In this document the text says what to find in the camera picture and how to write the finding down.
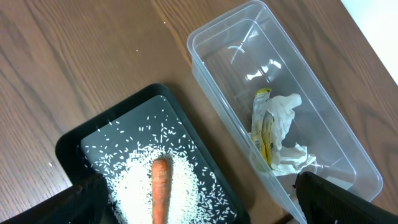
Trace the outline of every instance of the black tray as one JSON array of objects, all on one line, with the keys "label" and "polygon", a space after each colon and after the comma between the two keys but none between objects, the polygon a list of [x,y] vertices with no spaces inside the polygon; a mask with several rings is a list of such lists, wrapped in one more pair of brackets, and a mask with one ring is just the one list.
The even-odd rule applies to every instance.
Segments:
[{"label": "black tray", "polygon": [[[172,113],[175,113],[174,117],[177,117],[177,119],[174,122],[177,123],[176,125],[180,125],[182,127],[182,131],[185,131],[187,133],[187,136],[189,138],[188,140],[191,140],[195,143],[197,147],[197,149],[195,149],[195,152],[188,152],[192,153],[192,155],[196,158],[200,158],[199,161],[204,162],[205,165],[208,166],[209,169],[214,173],[218,183],[222,186],[226,194],[228,202],[232,204],[230,205],[230,207],[232,207],[233,210],[237,213],[236,218],[230,223],[249,223],[250,221],[247,211],[245,211],[241,201],[234,194],[224,175],[221,173],[215,161],[210,156],[210,153],[207,151],[207,148],[202,143],[198,134],[189,122],[178,101],[175,99],[172,92],[166,86],[160,84],[147,86],[143,90],[120,102],[116,106],[85,122],[84,124],[73,129],[69,133],[66,133],[59,139],[55,148],[55,152],[58,160],[60,161],[67,175],[69,176],[71,182],[73,184],[77,184],[98,171],[100,173],[103,173],[103,170],[101,170],[100,167],[93,167],[92,165],[94,164],[91,165],[90,161],[93,161],[95,160],[95,158],[103,155],[96,152],[98,152],[101,148],[103,149],[105,144],[113,143],[111,141],[105,141],[105,138],[107,137],[99,138],[99,136],[104,136],[104,134],[108,134],[108,137],[112,137],[109,135],[109,129],[114,128],[114,126],[110,126],[109,123],[115,122],[123,118],[125,122],[120,123],[121,125],[124,125],[120,126],[120,130],[126,129],[127,127],[133,127],[134,129],[137,129],[136,131],[138,131],[139,127],[143,125],[138,123],[142,122],[142,120],[146,120],[143,119],[144,116],[145,118],[147,118],[147,115],[154,115],[153,113],[151,114],[149,110],[142,110],[142,108],[139,108],[139,106],[141,105],[147,106],[149,101],[153,102],[153,104],[155,105],[160,105],[163,101],[165,101],[165,110],[169,109]],[[133,115],[131,115],[130,118],[142,116],[141,119],[129,121],[130,124],[126,124],[126,121],[128,121],[128,119],[126,119],[126,116],[123,115],[132,113]],[[85,148],[85,146],[90,145],[90,142],[93,141],[95,141],[96,143],[95,149],[91,147]],[[200,178],[205,178],[201,177],[199,170],[195,170],[195,173],[197,173],[199,180],[201,180]],[[113,213],[111,212],[110,208],[111,207],[109,206],[109,210],[105,214],[105,219],[107,219],[107,223],[117,223],[116,219],[113,217]]]}]

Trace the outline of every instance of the wooden table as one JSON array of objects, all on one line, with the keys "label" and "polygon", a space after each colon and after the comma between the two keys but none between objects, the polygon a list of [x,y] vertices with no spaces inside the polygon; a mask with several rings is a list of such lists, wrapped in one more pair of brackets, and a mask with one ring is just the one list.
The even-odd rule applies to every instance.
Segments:
[{"label": "wooden table", "polygon": [[[191,73],[188,34],[244,0],[0,0],[0,221],[70,186],[57,139],[151,83],[176,94],[253,223],[272,201]],[[398,214],[398,88],[339,0],[266,0],[384,178]]]}]

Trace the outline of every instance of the white paper towel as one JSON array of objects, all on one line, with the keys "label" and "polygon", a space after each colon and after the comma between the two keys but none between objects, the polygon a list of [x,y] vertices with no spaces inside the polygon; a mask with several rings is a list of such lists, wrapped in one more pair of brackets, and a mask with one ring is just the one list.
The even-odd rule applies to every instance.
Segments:
[{"label": "white paper towel", "polygon": [[308,154],[306,146],[296,143],[292,148],[282,146],[279,151],[271,151],[271,168],[275,176],[298,174],[315,159],[315,155]]},{"label": "white paper towel", "polygon": [[278,151],[282,149],[282,140],[289,132],[290,125],[294,119],[293,108],[301,105],[299,94],[293,93],[290,96],[275,96],[268,99],[261,108],[261,114],[269,111],[274,119],[274,127],[271,134],[271,142]]}]

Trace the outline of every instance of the black plastic tray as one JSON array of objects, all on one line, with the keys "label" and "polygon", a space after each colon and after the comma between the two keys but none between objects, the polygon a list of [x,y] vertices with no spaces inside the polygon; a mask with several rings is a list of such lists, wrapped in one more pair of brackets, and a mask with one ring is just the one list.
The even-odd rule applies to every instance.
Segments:
[{"label": "black plastic tray", "polygon": [[[232,223],[249,223],[250,219],[247,211],[245,211],[241,201],[232,191],[229,183],[226,181],[224,175],[221,173],[210,153],[207,151],[207,148],[202,143],[178,101],[166,86],[160,84],[147,86],[114,107],[106,110],[98,116],[95,116],[69,133],[66,133],[58,140],[55,152],[72,184],[77,184],[96,173],[94,168],[90,168],[89,162],[91,158],[87,158],[87,156],[93,157],[92,152],[88,155],[88,153],[86,153],[86,149],[83,146],[80,146],[80,144],[83,141],[89,142],[87,140],[88,136],[94,137],[95,132],[102,129],[104,126],[107,126],[110,121],[117,120],[122,115],[132,111],[134,108],[139,107],[149,100],[153,101],[153,98],[156,96],[159,97],[159,95],[167,100],[167,103],[177,115],[180,122],[179,124],[184,127],[184,131],[187,132],[190,139],[195,143],[197,147],[196,151],[201,154],[200,157],[204,159],[209,169],[213,171],[225,194],[228,196],[229,201],[232,203],[234,210],[238,214]],[[108,217],[113,216],[110,209],[106,212],[105,216],[107,223],[117,223],[115,218]]]}]

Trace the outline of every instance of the transparent container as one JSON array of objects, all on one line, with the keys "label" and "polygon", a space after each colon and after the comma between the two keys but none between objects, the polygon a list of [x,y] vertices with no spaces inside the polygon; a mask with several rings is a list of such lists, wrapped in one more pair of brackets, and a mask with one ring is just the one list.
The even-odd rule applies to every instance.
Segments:
[{"label": "transparent container", "polygon": [[372,200],[382,178],[336,106],[269,8],[249,1],[195,30],[188,38],[192,72],[274,200],[300,223],[292,187],[296,175],[275,177],[251,141],[256,92],[298,93],[302,104],[282,144],[308,146],[317,160],[305,170]]}]

